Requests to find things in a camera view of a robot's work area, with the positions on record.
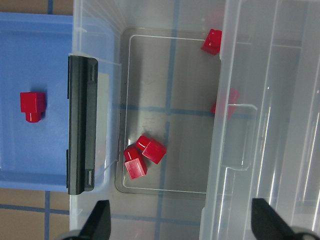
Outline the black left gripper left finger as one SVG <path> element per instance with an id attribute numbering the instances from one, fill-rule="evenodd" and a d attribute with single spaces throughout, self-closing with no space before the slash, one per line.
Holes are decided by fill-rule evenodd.
<path id="1" fill-rule="evenodd" d="M 79 232 L 78 240 L 108 240 L 111 235 L 109 200 L 99 200 Z"/>

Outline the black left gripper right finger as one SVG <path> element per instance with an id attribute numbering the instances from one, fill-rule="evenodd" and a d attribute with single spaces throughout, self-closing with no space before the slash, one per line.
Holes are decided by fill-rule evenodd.
<path id="1" fill-rule="evenodd" d="M 251 202 L 251 230 L 257 240 L 305 240 L 305 232 L 295 233 L 263 198 Z"/>

